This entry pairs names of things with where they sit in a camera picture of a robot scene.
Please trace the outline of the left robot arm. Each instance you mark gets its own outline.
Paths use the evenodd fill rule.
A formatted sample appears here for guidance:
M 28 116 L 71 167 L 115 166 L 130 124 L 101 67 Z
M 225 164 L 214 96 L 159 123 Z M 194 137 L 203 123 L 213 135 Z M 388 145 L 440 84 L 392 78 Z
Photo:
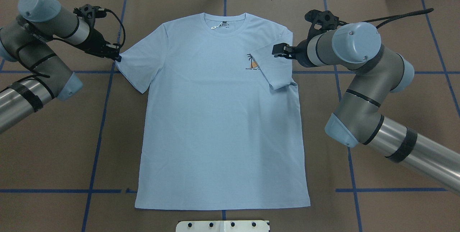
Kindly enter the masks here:
M 30 72 L 1 90 L 0 130 L 5 132 L 55 98 L 66 101 L 83 83 L 49 46 L 60 41 L 96 57 L 121 61 L 121 43 L 107 42 L 96 19 L 113 13 L 86 4 L 69 11 L 58 0 L 20 0 L 19 14 L 1 27 L 1 57 Z

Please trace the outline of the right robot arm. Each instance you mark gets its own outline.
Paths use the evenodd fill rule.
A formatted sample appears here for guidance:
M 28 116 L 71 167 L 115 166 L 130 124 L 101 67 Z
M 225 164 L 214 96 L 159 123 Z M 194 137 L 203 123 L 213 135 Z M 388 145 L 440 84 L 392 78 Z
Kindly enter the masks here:
M 272 55 L 306 68 L 341 65 L 352 71 L 355 77 L 331 114 L 326 134 L 350 148 L 367 145 L 459 194 L 459 154 L 378 112 L 389 93 L 412 83 L 415 71 L 381 42 L 374 25 L 358 22 L 329 31 L 313 29 L 313 36 L 297 46 L 274 45 Z

